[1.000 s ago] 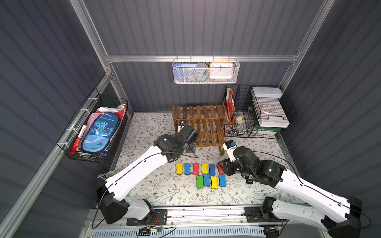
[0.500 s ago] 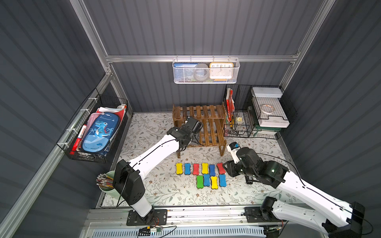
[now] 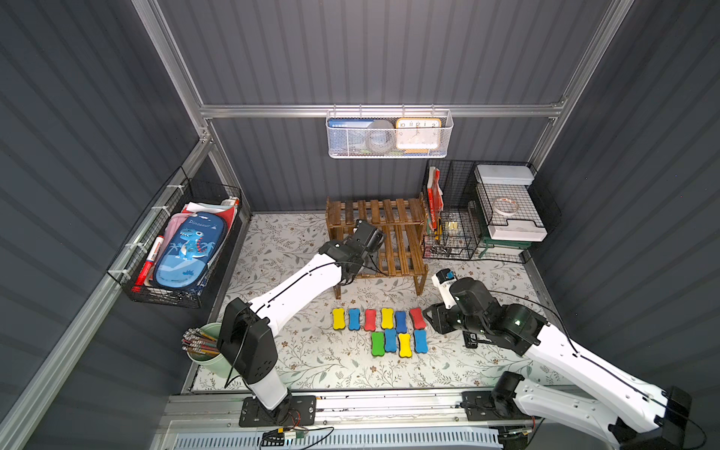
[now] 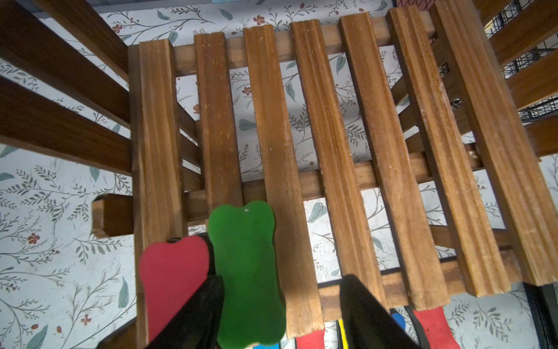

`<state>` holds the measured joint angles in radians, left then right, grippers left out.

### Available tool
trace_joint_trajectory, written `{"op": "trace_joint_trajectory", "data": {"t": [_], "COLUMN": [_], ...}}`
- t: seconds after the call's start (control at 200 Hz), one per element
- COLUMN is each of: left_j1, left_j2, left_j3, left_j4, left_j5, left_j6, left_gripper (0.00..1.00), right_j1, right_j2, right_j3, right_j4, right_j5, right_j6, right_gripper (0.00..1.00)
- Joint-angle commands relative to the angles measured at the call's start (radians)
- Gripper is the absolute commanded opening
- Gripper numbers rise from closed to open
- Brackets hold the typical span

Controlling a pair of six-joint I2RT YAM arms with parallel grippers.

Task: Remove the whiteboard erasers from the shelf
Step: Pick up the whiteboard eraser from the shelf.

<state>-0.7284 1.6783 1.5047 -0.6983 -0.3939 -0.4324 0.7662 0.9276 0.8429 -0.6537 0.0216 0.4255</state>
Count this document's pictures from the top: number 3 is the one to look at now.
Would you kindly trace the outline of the yellow eraser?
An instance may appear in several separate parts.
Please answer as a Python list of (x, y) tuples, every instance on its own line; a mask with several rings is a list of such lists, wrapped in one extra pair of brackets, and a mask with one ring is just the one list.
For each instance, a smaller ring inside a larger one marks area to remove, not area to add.
[(397, 341), (399, 342), (399, 356), (401, 358), (411, 358), (413, 356), (411, 348), (411, 335), (407, 333), (399, 333), (397, 335)]
[(344, 309), (333, 309), (333, 329), (343, 330), (346, 328), (345, 310)]
[(381, 310), (381, 328), (382, 330), (390, 330), (395, 328), (395, 311), (384, 307)]

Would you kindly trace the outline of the blue eraser top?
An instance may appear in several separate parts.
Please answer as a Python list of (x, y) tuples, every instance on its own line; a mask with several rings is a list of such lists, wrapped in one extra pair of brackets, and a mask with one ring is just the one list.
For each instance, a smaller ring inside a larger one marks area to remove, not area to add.
[(351, 331), (359, 331), (361, 329), (360, 324), (360, 310), (359, 309), (349, 309), (349, 323), (348, 323), (348, 329)]
[(399, 334), (407, 334), (408, 333), (408, 326), (407, 326), (407, 314), (405, 311), (397, 310), (394, 314), (395, 319), (395, 330)]

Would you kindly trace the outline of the blue eraser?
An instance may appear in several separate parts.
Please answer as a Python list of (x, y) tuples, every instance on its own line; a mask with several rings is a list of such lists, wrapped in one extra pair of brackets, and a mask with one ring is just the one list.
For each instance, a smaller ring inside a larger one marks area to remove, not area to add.
[(349, 323), (348, 323), (348, 329), (351, 331), (359, 331), (361, 329), (360, 324), (360, 310), (359, 309), (349, 309)]
[(414, 330), (414, 351), (417, 354), (427, 354), (429, 352), (426, 330)]
[(405, 311), (397, 310), (394, 314), (395, 319), (395, 330), (399, 334), (407, 334), (408, 333), (408, 326), (407, 326), (407, 314)]
[(384, 351), (386, 353), (398, 351), (398, 334), (395, 329), (384, 330)]

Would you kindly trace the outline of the red eraser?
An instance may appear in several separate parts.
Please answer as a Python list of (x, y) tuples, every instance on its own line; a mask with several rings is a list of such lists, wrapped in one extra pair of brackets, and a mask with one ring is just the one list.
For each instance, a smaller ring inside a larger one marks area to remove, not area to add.
[(377, 330), (377, 311), (375, 309), (366, 309), (364, 318), (364, 329), (375, 332)]
[(412, 327), (414, 328), (414, 330), (425, 330), (426, 329), (427, 323), (423, 316), (423, 310), (420, 309), (420, 307), (415, 307), (414, 309), (410, 309), (409, 315), (411, 317)]

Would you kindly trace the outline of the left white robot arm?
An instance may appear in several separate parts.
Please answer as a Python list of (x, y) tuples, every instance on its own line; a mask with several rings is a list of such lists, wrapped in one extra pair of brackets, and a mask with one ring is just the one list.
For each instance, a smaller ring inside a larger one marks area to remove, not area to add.
[(247, 385), (264, 410), (283, 416), (291, 394), (276, 370), (276, 335), (325, 291), (350, 284), (364, 269), (380, 271), (371, 262), (384, 234), (358, 219), (343, 240), (330, 240), (299, 271), (272, 290), (245, 302), (236, 298), (224, 311), (217, 349)]

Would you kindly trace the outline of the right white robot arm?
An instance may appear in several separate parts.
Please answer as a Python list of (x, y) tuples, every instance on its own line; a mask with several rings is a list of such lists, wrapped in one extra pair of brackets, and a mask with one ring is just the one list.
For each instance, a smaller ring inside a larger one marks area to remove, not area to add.
[(423, 309), (439, 334), (461, 332), (471, 344), (489, 344), (556, 371), (582, 390), (572, 395), (512, 371), (493, 390), (467, 399), (467, 412), (498, 418), (540, 417), (583, 432), (614, 449), (684, 449), (692, 397), (661, 388), (611, 365), (575, 343), (566, 331), (523, 304), (502, 304), (479, 280), (450, 269), (431, 278), (442, 298)]

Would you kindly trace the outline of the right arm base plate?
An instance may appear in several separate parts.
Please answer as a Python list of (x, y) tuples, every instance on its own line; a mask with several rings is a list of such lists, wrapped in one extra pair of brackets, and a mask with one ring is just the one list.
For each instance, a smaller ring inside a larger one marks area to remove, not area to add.
[(531, 419), (519, 410), (513, 396), (496, 395), (491, 391), (462, 392), (459, 408), (470, 422)]

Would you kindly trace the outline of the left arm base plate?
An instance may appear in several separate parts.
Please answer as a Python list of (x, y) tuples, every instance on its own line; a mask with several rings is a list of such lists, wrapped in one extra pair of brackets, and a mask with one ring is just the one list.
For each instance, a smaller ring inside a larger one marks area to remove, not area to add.
[(290, 394), (275, 409), (268, 409), (256, 397), (247, 397), (243, 400), (238, 426), (246, 429), (311, 426), (315, 423), (317, 401), (314, 396)]

